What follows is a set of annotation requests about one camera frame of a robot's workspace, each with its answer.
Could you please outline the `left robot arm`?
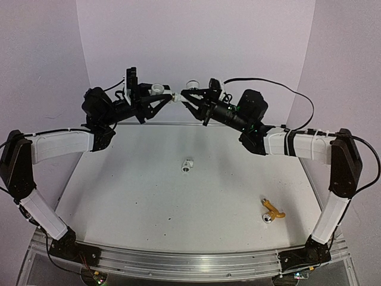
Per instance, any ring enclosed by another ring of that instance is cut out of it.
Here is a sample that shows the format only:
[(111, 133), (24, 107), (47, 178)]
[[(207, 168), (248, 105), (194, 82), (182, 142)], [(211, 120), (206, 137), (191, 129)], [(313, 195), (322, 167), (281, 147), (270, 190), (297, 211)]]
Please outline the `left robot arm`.
[(33, 178), (33, 166), (68, 154), (98, 152), (109, 147), (118, 122), (136, 117), (139, 123), (153, 118), (172, 99), (168, 85), (129, 83), (122, 98), (112, 101), (100, 87), (84, 95), (82, 128), (24, 134), (14, 130), (1, 144), (1, 179), (21, 213), (32, 224), (57, 240), (56, 248), (67, 260), (80, 255), (80, 246), (67, 235), (75, 233), (48, 205)]

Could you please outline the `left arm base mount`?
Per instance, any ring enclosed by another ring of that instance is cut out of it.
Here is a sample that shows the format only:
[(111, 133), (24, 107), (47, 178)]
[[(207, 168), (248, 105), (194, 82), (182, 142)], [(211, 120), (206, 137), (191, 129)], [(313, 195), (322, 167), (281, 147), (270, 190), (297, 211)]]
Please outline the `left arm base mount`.
[(53, 239), (48, 253), (60, 259), (71, 262), (97, 266), (101, 256), (101, 249), (92, 245), (78, 243), (76, 233), (70, 228), (58, 240)]

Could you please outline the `white elbow fitting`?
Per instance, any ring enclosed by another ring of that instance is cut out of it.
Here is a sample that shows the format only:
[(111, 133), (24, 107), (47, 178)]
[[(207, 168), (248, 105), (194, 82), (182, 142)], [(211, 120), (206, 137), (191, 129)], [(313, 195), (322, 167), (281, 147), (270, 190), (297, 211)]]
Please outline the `white elbow fitting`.
[(169, 85), (162, 85), (160, 83), (154, 83), (151, 85), (151, 88), (149, 90), (149, 93), (151, 96), (154, 95), (168, 95), (169, 99), (172, 100), (173, 98), (173, 92)]

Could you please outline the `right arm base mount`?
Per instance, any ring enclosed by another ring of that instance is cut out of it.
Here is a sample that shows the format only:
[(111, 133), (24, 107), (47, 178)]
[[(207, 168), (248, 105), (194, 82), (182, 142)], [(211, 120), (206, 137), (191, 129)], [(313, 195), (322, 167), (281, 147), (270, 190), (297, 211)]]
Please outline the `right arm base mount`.
[(277, 258), (283, 273), (299, 268), (319, 266), (331, 261), (330, 248), (327, 243), (321, 244), (310, 235), (302, 248), (281, 251)]

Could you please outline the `white plastic faucet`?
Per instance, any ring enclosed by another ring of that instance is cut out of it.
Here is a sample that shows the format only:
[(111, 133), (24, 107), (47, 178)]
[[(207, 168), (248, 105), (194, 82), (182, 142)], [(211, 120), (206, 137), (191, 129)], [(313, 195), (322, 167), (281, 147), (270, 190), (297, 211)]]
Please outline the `white plastic faucet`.
[(192, 79), (192, 80), (189, 80), (187, 83), (186, 83), (186, 89), (180, 93), (177, 93), (175, 92), (173, 95), (172, 95), (172, 101), (173, 102), (187, 102), (187, 103), (190, 103), (190, 101), (188, 99), (186, 99), (186, 97), (184, 96), (185, 92), (194, 92), (194, 91), (197, 91), (200, 87), (200, 83), (195, 80), (195, 79)]

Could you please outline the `white elbow fitting far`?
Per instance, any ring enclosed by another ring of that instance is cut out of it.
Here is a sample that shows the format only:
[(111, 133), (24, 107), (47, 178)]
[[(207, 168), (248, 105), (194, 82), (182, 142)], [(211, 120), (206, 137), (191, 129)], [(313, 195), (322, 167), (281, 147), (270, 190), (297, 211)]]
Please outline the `white elbow fitting far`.
[(181, 171), (183, 173), (189, 173), (191, 169), (193, 168), (193, 166), (194, 166), (194, 160), (192, 158), (186, 158), (182, 163)]

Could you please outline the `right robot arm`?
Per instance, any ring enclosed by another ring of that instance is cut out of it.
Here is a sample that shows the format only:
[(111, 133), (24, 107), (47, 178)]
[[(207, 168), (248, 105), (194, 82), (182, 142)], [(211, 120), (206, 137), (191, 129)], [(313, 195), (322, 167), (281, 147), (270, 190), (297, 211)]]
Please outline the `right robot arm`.
[(265, 125), (261, 120), (268, 104), (260, 92), (245, 90), (237, 105), (225, 102), (222, 92), (184, 89), (180, 94), (186, 108), (203, 125), (215, 120), (239, 131), (239, 142), (252, 154), (297, 157), (330, 166), (328, 201), (311, 234), (314, 242), (327, 244), (356, 193), (363, 168), (350, 131), (329, 134), (317, 129), (287, 130)]

